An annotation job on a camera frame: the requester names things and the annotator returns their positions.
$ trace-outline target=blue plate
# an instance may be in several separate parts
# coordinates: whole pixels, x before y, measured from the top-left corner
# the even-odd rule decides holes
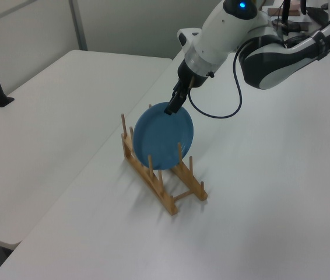
[[[164,113],[167,102],[159,103],[145,111],[134,128],[133,149],[138,160],[149,167],[152,156],[155,170],[170,169],[179,163],[178,143],[184,157],[192,144],[194,125],[185,108],[176,114]]]

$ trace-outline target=white wall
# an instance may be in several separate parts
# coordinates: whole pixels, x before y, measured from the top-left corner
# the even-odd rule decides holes
[[[37,0],[0,18],[0,82],[9,94],[78,42],[68,0]]]
[[[201,27],[220,0],[77,0],[87,48],[174,58],[180,28]]]

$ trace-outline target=wooden dowel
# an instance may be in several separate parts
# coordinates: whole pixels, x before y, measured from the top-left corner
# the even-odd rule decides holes
[[[122,119],[122,126],[124,127],[124,138],[126,139],[126,137],[128,136],[128,133],[126,131],[126,122],[125,122],[125,115],[121,114],[121,119]]]
[[[163,173],[161,170],[159,170],[159,182],[160,182],[160,186],[161,188],[164,187],[164,183],[163,183]]]
[[[131,137],[131,140],[132,140],[132,137],[134,135],[134,130],[132,129],[132,127],[130,127],[129,129],[130,129],[130,137]]]
[[[148,155],[148,165],[149,165],[149,177],[153,179],[153,165],[152,165],[152,156]]]
[[[179,167],[182,169],[182,146],[178,143]]]
[[[189,157],[189,170],[191,172],[191,176],[194,176],[194,164],[192,163],[192,156]]]
[[[186,191],[186,192],[184,192],[184,193],[182,193],[182,194],[177,195],[176,197],[174,197],[174,201],[181,200],[182,198],[184,198],[184,197],[186,197],[186,196],[188,196],[188,195],[190,195],[190,194],[193,194],[193,193],[194,193],[194,192],[191,191],[191,190]]]
[[[160,195],[164,197],[164,183],[163,183],[163,173],[159,170],[159,182],[160,182]]]

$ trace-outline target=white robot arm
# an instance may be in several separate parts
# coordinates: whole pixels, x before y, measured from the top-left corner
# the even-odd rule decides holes
[[[302,43],[286,48],[267,14],[257,11],[251,0],[224,0],[202,29],[181,29],[178,39],[185,57],[178,68],[179,81],[167,114],[176,113],[190,90],[213,78],[227,56],[239,48],[245,82],[259,89],[281,83],[330,52],[330,22]]]

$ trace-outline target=table surface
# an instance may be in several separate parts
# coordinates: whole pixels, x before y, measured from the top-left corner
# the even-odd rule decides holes
[[[71,51],[0,108],[0,246],[13,249],[170,64]]]
[[[238,103],[229,56],[193,89],[213,114]],[[127,116],[170,98],[180,53]],[[118,128],[0,268],[1,279],[330,279],[330,55],[213,120],[189,102],[189,155],[208,200],[170,216],[124,160]],[[120,119],[119,114],[111,116]],[[164,172],[168,191],[184,186]]]

